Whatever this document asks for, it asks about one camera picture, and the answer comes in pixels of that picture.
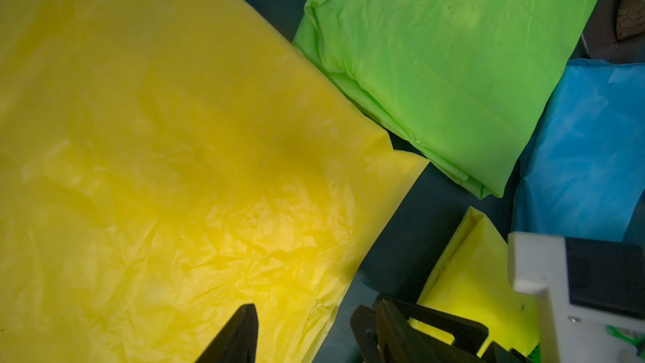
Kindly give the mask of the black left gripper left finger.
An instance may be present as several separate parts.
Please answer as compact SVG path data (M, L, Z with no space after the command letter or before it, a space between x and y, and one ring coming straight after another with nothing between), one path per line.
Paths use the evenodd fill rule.
M255 304L240 306L196 363L253 363L259 335Z

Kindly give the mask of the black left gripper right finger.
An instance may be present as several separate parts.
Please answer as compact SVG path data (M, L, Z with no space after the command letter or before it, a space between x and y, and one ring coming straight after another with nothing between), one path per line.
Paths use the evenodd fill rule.
M451 344L433 338L410 324L414 319L451 334ZM350 327L365 362L528 362L520 352L490 343L483 356L478 351L488 339L483 324L452 314L380 296L370 307L353 312Z

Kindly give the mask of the green plastic basket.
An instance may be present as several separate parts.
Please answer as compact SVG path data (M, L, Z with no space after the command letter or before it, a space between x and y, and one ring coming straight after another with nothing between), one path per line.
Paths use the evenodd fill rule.
M610 336L628 342L637 348L637 357L644 361L644 334L630 329L619 329L613 326L607 326L606 331ZM541 362L540 346L537 346L527 357L529 362Z

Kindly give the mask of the large yellow raincoat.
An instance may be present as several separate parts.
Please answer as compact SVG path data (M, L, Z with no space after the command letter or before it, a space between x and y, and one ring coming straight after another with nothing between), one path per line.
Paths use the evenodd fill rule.
M310 362L426 164L244 0L1 0L1 359Z

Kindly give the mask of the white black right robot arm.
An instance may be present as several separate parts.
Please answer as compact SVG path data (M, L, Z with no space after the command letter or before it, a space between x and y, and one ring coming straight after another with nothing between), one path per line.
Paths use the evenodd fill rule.
M509 279L535 297L543 362L644 360L644 249L513 232Z

